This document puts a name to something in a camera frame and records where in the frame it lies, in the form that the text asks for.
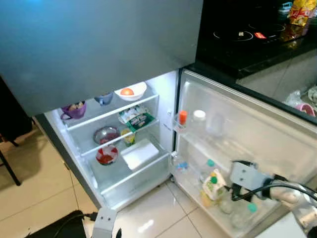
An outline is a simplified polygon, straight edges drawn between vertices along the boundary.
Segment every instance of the black chair leg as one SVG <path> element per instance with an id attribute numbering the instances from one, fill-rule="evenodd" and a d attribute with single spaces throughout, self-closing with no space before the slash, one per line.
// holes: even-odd
<path id="1" fill-rule="evenodd" d="M 12 143 L 12 145 L 14 145 L 15 147 L 18 147 L 18 146 L 19 146 L 19 144 L 18 144 L 18 143 L 16 143 L 14 140 L 11 140 L 10 142 L 11 142 L 11 143 Z"/>
<path id="2" fill-rule="evenodd" d="M 16 177 L 15 173 L 13 172 L 12 168 L 10 167 L 9 163 L 7 162 L 7 160 L 5 159 L 3 153 L 0 151 L 0 159 L 2 160 L 4 166 L 6 167 L 6 169 L 9 171 L 9 174 L 11 175 L 12 179 L 14 180 L 15 184 L 17 186 L 21 185 L 21 182 L 18 180 L 18 178 Z"/>

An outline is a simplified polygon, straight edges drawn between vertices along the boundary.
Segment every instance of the blue cup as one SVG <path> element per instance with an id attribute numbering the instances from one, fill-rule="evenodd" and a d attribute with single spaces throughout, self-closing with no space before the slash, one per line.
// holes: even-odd
<path id="1" fill-rule="evenodd" d="M 95 97 L 95 100 L 100 104 L 100 106 L 108 105 L 113 98 L 113 92 Z"/>

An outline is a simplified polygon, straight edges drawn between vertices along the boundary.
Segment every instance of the orange egg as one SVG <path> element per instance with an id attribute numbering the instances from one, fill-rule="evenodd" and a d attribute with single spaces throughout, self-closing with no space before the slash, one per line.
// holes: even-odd
<path id="1" fill-rule="evenodd" d="M 120 94 L 125 96 L 130 96 L 130 95 L 134 95 L 134 92 L 130 88 L 124 88 L 121 90 Z"/>

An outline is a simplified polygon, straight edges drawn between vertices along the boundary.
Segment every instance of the red indicator light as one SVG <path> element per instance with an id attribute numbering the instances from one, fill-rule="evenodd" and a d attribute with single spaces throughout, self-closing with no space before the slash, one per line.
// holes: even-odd
<path id="1" fill-rule="evenodd" d="M 259 39 L 266 39 L 266 37 L 261 32 L 256 32 L 254 35 Z"/>

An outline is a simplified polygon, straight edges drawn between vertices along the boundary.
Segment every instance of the wall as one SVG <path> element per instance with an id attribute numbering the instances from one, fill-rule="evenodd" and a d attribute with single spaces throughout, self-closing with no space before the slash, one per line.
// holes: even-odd
<path id="1" fill-rule="evenodd" d="M 317 50 L 294 57 L 237 81 L 238 84 L 279 101 L 295 90 L 317 83 Z"/>

